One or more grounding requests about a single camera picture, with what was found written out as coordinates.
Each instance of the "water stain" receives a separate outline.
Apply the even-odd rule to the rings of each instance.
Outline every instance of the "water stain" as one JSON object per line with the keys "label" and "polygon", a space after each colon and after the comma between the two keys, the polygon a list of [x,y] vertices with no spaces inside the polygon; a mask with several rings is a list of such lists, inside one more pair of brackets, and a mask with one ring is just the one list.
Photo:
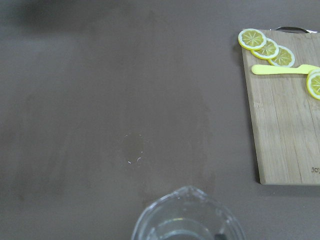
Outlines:
{"label": "water stain", "polygon": [[137,132],[128,133],[123,140],[123,154],[128,164],[139,165],[143,159],[144,139]]}

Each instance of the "water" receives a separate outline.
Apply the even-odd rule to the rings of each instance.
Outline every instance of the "water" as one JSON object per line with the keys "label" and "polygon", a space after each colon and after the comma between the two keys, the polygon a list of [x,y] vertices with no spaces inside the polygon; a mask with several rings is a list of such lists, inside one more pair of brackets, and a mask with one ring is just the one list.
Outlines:
{"label": "water", "polygon": [[214,240],[200,222],[187,218],[169,219],[153,227],[146,240]]}

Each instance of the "yellow lemon slice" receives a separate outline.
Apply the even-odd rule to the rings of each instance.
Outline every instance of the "yellow lemon slice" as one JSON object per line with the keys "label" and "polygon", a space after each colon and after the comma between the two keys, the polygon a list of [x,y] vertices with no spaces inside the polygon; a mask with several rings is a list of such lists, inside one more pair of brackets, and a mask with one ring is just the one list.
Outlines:
{"label": "yellow lemon slice", "polygon": [[306,89],[312,97],[320,100],[320,72],[314,70],[306,78]]}
{"label": "yellow lemon slice", "polygon": [[290,68],[295,60],[295,55],[289,48],[279,45],[279,54],[272,59],[268,59],[268,62],[274,66]]}
{"label": "yellow lemon slice", "polygon": [[261,49],[267,42],[262,31],[253,28],[242,30],[238,35],[239,44],[248,50]]}
{"label": "yellow lemon slice", "polygon": [[259,50],[251,50],[251,53],[259,59],[273,59],[279,54],[279,47],[275,41],[266,38],[266,44]]}

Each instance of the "toy lemon slice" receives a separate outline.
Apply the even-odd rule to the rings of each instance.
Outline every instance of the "toy lemon slice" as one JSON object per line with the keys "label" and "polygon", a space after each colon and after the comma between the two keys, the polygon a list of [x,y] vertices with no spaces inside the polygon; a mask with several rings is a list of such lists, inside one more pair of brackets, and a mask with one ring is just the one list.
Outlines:
{"label": "toy lemon slice", "polygon": [[312,97],[320,100],[320,72],[319,70],[311,71],[306,78],[306,89]]}
{"label": "toy lemon slice", "polygon": [[279,54],[275,58],[268,59],[268,62],[274,66],[290,68],[295,64],[295,60],[295,55],[289,48],[279,45]]}
{"label": "toy lemon slice", "polygon": [[253,28],[242,30],[238,35],[239,44],[248,50],[259,50],[267,42],[266,36],[262,31]]}
{"label": "toy lemon slice", "polygon": [[279,47],[275,41],[266,38],[265,45],[259,50],[251,50],[251,53],[259,59],[273,59],[279,54]]}

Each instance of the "bamboo cutting board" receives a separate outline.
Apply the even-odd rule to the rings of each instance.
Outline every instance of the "bamboo cutting board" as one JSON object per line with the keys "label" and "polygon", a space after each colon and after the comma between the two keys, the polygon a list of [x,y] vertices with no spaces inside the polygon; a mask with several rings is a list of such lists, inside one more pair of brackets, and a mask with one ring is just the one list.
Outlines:
{"label": "bamboo cutting board", "polygon": [[[292,50],[292,67],[320,66],[320,33],[262,32]],[[269,63],[244,48],[242,56],[261,183],[320,185],[320,100],[307,75],[255,75],[252,65]]]}

